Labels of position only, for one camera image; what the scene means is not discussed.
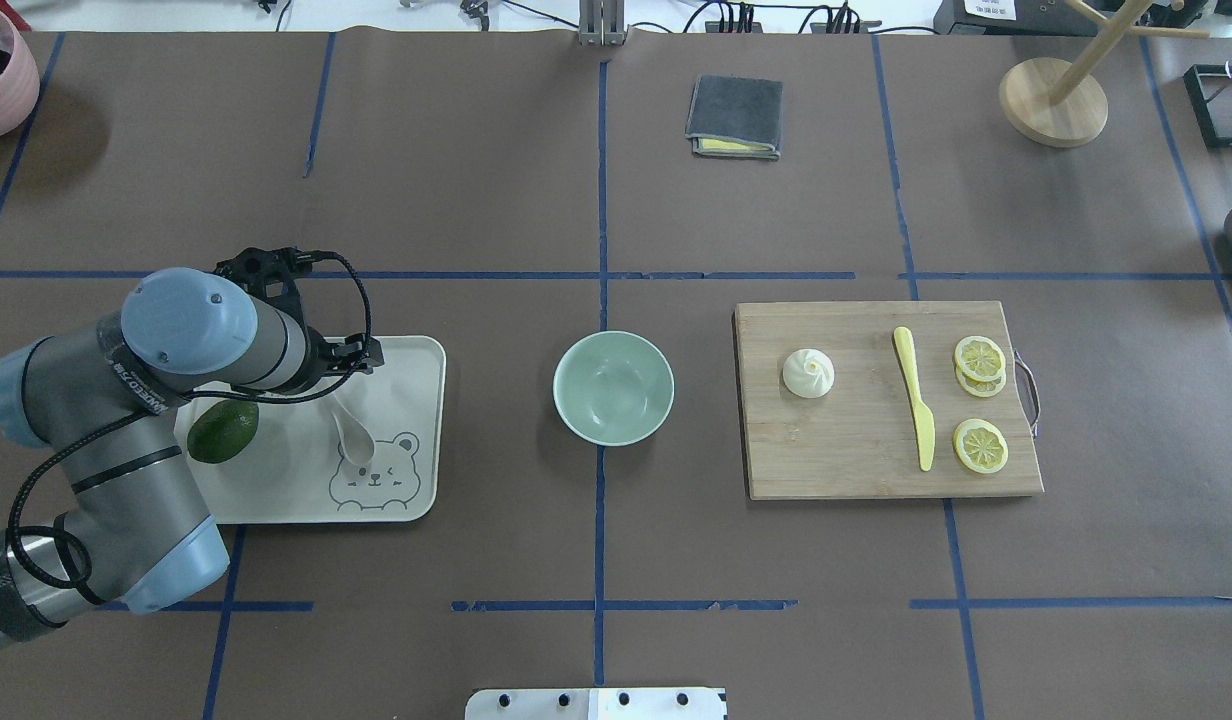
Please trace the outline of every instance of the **pink pot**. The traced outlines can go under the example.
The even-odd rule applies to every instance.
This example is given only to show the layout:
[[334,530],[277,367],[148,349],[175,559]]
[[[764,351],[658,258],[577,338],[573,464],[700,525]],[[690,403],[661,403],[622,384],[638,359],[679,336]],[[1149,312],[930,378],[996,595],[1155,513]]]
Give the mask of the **pink pot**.
[[0,33],[4,32],[11,33],[14,44],[11,64],[0,76],[0,136],[23,123],[39,100],[39,68],[34,64],[34,55],[30,54],[30,46],[16,32],[12,20],[0,14]]

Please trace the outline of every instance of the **wooden stand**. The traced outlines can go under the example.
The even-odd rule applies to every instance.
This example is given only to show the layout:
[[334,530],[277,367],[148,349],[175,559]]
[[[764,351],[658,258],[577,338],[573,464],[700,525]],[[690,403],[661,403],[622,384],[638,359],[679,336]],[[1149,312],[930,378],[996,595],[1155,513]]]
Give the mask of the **wooden stand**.
[[1051,147],[1078,147],[1095,141],[1109,120],[1109,100],[1092,68],[1109,55],[1125,35],[1207,37],[1202,31],[1133,27],[1154,0],[1127,0],[1112,18],[1105,18],[1082,0],[1064,0],[1083,17],[1101,26],[1100,33],[1073,63],[1032,58],[1008,70],[999,83],[999,102],[1011,127],[1030,141]]

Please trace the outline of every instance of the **wooden cutting board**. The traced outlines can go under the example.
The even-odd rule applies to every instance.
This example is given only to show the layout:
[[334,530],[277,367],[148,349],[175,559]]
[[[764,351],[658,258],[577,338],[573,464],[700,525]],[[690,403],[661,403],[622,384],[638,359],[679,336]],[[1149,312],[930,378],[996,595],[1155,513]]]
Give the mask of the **wooden cutting board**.
[[[918,468],[913,414],[891,333],[914,334],[923,401],[936,418],[931,470]],[[1042,477],[1009,370],[995,397],[958,387],[954,346],[988,337],[1011,362],[1003,305],[978,302],[744,302],[736,306],[745,473],[754,501],[1040,496]],[[781,366],[802,346],[834,361],[834,388],[804,399],[785,388]],[[994,423],[1008,462],[973,473],[954,454],[954,428]]]

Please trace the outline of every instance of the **green bowl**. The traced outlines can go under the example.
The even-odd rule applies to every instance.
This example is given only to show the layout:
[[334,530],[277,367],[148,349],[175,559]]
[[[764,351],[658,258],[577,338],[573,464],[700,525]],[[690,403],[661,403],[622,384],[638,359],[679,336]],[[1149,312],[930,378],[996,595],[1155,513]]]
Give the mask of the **green bowl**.
[[662,427],[674,406],[665,355],[633,333],[582,338],[553,372],[553,406],[570,432],[609,448],[630,445]]

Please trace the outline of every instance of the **lime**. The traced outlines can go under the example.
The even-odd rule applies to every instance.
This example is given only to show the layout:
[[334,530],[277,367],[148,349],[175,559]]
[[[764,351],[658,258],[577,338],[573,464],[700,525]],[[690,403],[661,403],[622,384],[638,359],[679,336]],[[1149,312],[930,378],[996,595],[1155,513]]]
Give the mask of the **lime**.
[[1007,360],[999,343],[987,337],[965,337],[954,348],[954,364],[970,381],[992,383],[1005,372]]
[[997,393],[1003,392],[1003,387],[1007,386],[1004,382],[1007,381],[1007,374],[999,374],[999,377],[987,383],[973,381],[958,370],[955,370],[954,374],[958,376],[960,386],[963,386],[963,390],[967,391],[968,395],[973,395],[976,397],[994,397]]
[[185,438],[190,457],[200,462],[224,462],[241,452],[256,436],[260,407],[251,401],[224,399],[203,413]]
[[1008,441],[994,424],[972,418],[954,428],[954,451],[975,473],[997,473],[1008,464]]

